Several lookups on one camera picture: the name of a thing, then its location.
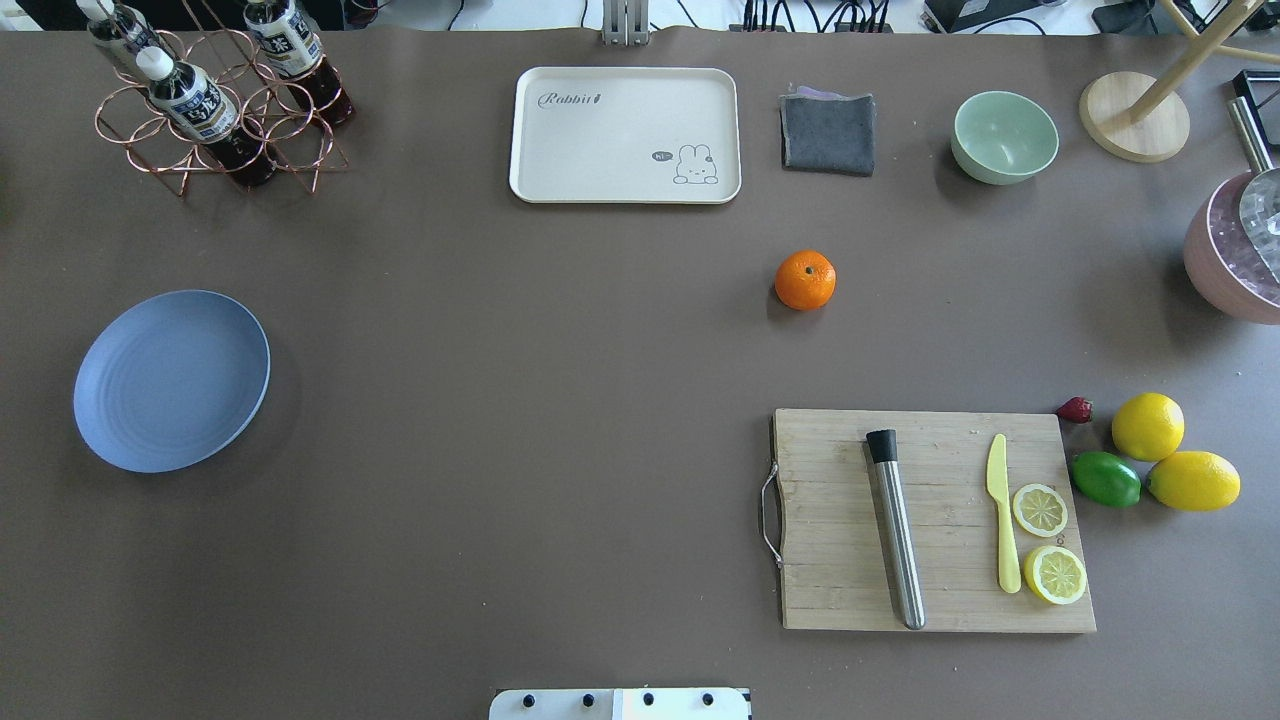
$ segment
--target round wooden base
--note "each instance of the round wooden base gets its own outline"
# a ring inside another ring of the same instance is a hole
[[[1080,95],[1080,122],[1107,152],[1134,163],[1160,163],[1178,154],[1190,135],[1187,105],[1170,92],[1146,118],[1133,122],[1129,109],[1156,78],[1119,72],[1089,83]]]

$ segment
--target strawberry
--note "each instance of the strawberry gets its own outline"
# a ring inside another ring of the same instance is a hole
[[[1088,423],[1093,419],[1093,404],[1083,397],[1073,397],[1055,413],[1068,423]]]

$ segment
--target green bowl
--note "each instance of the green bowl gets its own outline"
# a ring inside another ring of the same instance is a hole
[[[1057,156],[1057,127],[1016,92],[979,92],[956,110],[951,152],[964,172],[989,184],[1014,184]]]

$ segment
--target black muddler tip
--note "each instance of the black muddler tip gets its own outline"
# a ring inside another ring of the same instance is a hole
[[[867,445],[872,447],[872,462],[897,461],[897,432],[876,430],[867,433]]]

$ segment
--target whole yellow lemon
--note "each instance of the whole yellow lemon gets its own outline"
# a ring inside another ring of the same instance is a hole
[[[1240,474],[1225,459],[1199,450],[1165,457],[1147,474],[1147,489],[1174,510],[1221,510],[1240,496]]]
[[[1183,409],[1171,397],[1144,392],[1125,401],[1111,420],[1116,448],[1134,460],[1164,460],[1183,443],[1187,423]]]

